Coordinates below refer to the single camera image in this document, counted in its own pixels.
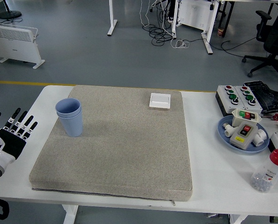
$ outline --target small jar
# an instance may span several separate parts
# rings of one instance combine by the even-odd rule
[[[251,177],[251,186],[259,192],[266,193],[278,181],[278,149],[275,149],[266,161]]]

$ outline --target white radiator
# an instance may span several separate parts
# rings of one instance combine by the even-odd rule
[[[31,30],[6,26],[0,26],[0,57],[1,63],[7,59],[36,63],[34,69],[45,62]]]

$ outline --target white pipe fitting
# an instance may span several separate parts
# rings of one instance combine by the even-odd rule
[[[252,143],[258,147],[258,146],[261,146],[263,143],[264,143],[264,140],[267,139],[267,136],[266,136],[266,133],[264,130],[262,129],[259,129],[257,134],[255,135]]]
[[[233,127],[228,123],[223,124],[223,127],[225,128],[224,133],[227,138],[231,137],[233,133],[236,131],[236,129],[238,128],[238,127]]]

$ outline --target stacked cups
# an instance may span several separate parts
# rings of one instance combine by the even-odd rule
[[[56,104],[55,109],[67,135],[70,137],[81,135],[83,121],[80,101],[75,98],[62,99]]]

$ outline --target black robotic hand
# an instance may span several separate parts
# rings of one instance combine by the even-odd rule
[[[4,174],[7,166],[19,157],[25,147],[26,139],[30,136],[32,130],[37,125],[37,122],[35,122],[27,130],[27,126],[33,119],[33,116],[30,116],[24,125],[20,127],[21,122],[27,114],[27,111],[25,111],[17,122],[15,122],[15,124],[11,127],[19,113],[20,108],[15,111],[4,127],[0,129],[0,177]],[[3,212],[0,214],[0,219],[6,219],[9,214],[9,205],[6,201],[0,199],[0,207]]]

